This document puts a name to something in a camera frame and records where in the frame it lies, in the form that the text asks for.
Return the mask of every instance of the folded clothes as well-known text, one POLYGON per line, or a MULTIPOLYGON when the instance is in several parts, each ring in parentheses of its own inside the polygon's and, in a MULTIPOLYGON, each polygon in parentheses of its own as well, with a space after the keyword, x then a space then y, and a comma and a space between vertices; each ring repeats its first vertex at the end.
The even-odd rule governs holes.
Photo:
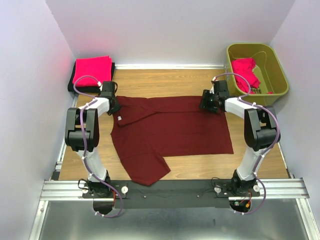
MULTIPOLYGON (((256 61, 253 58, 239 58, 231 62, 232 70, 235 74, 243 76, 252 88, 258 88, 260 85, 259 79, 252 72, 256 66, 256 61)), ((247 93, 249 91, 248 84, 239 76, 235 76, 236 85, 240 90, 247 93)))
MULTIPOLYGON (((75 74, 72 83, 74 84, 78 78, 86 75, 95 77, 101 83, 111 81, 111 68, 112 59, 109 56, 77 59, 75 61, 75 74)), ((76 84, 76 87, 97 86, 97 82, 90 77, 85 77, 76 84)))
POLYGON ((170 172, 164 157, 233 154, 225 114, 199 109, 201 96, 117 96, 112 141, 130 178, 149 186, 170 172))
MULTIPOLYGON (((111 65, 111 80, 113 79, 115 75, 116 70, 116 64, 113 62, 111 65)), ((73 79, 76 73, 76 63, 73 65, 72 73, 70 76, 70 80, 67 85, 67 89, 69 92, 75 93, 74 85, 73 85, 73 79)), ((98 86, 77 86, 76 89, 78 89, 82 93, 90 93, 90 94, 99 94, 100 88, 98 86)))

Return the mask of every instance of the wooden table surface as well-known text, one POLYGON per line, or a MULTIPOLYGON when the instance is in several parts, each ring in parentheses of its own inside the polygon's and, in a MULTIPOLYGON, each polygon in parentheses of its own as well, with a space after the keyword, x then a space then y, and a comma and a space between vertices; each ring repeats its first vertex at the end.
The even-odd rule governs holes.
MULTIPOLYGON (((113 80, 118 83, 116 95, 127 97, 201 96, 204 89, 211 88, 213 76, 222 69, 157 69, 116 70, 113 80)), ((89 102, 89 97, 80 95, 77 106, 89 102)), ((171 169, 165 180, 231 178, 240 165, 246 150, 243 119, 226 113, 234 154, 192 155, 165 157, 171 169)), ((107 114, 99 118, 100 141, 98 150, 101 160, 112 180, 129 180, 115 147, 111 131, 113 118, 107 114)), ((260 178, 288 178, 278 145, 265 157, 258 171, 260 178)), ((59 180, 87 178, 81 159, 67 147, 59 180)))

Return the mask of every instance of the dark red shirt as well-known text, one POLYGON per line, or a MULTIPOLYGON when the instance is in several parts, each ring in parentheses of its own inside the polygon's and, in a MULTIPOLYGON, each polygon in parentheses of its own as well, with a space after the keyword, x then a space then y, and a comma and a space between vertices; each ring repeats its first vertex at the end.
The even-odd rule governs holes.
POLYGON ((117 100, 112 141, 136 183, 148 186, 169 173, 163 157, 234 153, 225 113, 200 110, 200 96, 117 100))

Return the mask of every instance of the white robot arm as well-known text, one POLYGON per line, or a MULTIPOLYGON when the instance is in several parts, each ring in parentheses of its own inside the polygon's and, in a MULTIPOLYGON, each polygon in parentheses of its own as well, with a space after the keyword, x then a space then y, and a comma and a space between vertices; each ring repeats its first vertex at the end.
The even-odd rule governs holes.
POLYGON ((65 143, 67 146, 71 146, 72 150, 82 159, 84 164, 84 137, 80 125, 80 111, 83 111, 83 121, 85 124, 85 137, 87 143, 86 151, 86 164, 85 166, 88 173, 88 180, 90 182, 99 182, 88 169, 90 169, 95 175, 106 183, 110 181, 110 177, 107 169, 102 164, 100 154, 98 152, 99 143, 99 121, 98 118, 104 114, 109 115, 120 109, 115 97, 115 83, 104 82, 101 87, 101 92, 92 101, 93 104, 87 103, 79 108, 72 107, 67 110, 66 126, 65 126, 65 143))
POLYGON ((248 105, 238 97, 230 96, 226 80, 213 81, 212 84, 211 90, 203 91, 199 108, 213 113, 224 111, 244 119, 244 139, 247 148, 240 166, 234 171, 231 187, 234 193, 246 192, 256 183, 257 171, 268 152, 268 147, 277 137, 277 124, 268 112, 274 117, 276 113, 272 106, 257 108, 254 104, 248 105))

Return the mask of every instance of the plastic laundry basket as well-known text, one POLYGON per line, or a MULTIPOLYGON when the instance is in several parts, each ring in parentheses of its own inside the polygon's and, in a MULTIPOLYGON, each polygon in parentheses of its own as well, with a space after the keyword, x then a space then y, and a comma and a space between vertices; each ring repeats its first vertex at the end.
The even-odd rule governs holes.
MULTIPOLYGON (((274 50, 262 43, 235 43, 226 49, 225 71, 233 73, 231 62, 236 59, 253 58, 256 67, 253 73, 260 81, 259 88, 252 88, 255 94, 243 99, 259 105, 272 105, 279 97, 288 92, 289 86, 274 50)), ((241 96, 245 92, 237 86, 234 75, 227 75, 230 95, 241 96)))

